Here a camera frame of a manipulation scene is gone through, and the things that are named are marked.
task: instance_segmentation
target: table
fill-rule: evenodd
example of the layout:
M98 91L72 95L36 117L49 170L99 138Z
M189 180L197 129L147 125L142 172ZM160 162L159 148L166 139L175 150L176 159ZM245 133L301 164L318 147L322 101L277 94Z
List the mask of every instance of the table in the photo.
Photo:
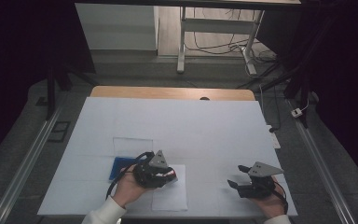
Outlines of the table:
M169 165L186 167L186 177L182 176L186 211L152 210L150 191L129 205L125 217L262 217L255 204L229 187L227 179L250 181L238 170L241 164L262 161L281 167L250 91L96 87L83 106L38 215L86 215L100 206L119 152L116 140L152 143L150 149L162 149ZM284 176L277 179L287 193L288 215L296 216Z
M295 10L307 11L316 8L327 9L335 6L336 2L319 4L318 2L300 0L301 4L293 4L297 0L76 0L77 3L115 4L135 6L162 7L214 7L254 10Z
M248 0L247 2L265 2L285 5L299 5L301 4L298 0ZM177 72L185 72L185 32L199 32L199 33L218 33L218 34L241 34L249 35L246 47L241 48L243 59L245 60L246 67L250 76L255 76L255 66L252 62L250 51L255 40L256 33L264 10L257 10L255 13L254 21L225 21L225 20L212 20L212 19L196 19L186 18L186 8L183 7L181 10L181 23L180 23L180 43L178 53L178 64Z

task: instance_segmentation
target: blue object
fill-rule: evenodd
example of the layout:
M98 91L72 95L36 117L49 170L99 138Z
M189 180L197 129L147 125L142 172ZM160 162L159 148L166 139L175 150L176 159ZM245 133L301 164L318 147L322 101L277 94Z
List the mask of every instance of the blue object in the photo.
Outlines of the blue object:
M110 173L109 180L114 180L122 168L126 168L129 165L133 165L135 158L129 157L116 157L113 162L112 172Z

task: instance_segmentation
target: white table surface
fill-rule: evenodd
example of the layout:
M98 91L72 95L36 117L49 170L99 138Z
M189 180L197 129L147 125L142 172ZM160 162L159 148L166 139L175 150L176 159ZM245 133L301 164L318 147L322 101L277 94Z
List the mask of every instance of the white table surface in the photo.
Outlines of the white table surface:
M86 215L100 207L115 156L143 152L115 148L114 139L162 149L168 164L186 167L187 211L153 211L149 191L127 206L125 217L262 217L227 180L250 180L238 165L281 167L257 101L89 97L38 215ZM284 176L276 177L286 190L288 215L296 216Z

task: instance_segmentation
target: person's hand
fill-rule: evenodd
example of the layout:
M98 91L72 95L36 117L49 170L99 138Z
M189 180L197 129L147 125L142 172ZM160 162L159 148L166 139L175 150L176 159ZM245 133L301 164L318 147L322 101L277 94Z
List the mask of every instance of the person's hand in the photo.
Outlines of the person's hand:
M117 183L115 195L111 196L115 202L122 208L125 208L127 203L136 201L141 195L151 189L145 189L138 185L132 174L134 165L130 167L126 174L121 177Z
M277 179L275 176L272 177L275 182L277 182ZM283 189L275 184L275 190L283 195ZM271 194L267 198L264 199L250 199L252 202L257 204L263 211L264 215L267 218L273 218L277 216L284 215L284 207L281 199L279 199L277 196Z

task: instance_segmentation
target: wrist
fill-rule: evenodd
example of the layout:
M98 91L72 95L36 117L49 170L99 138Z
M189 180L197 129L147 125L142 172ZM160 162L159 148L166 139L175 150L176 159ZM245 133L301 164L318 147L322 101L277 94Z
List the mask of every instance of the wrist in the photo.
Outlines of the wrist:
M113 199L113 201L115 201L118 204L118 206L124 209L126 208L127 201L124 198L119 197L116 194L113 196L111 195L110 197Z
M268 219L284 215L284 211L281 208L277 208L272 211L271 210L263 211L263 213Z

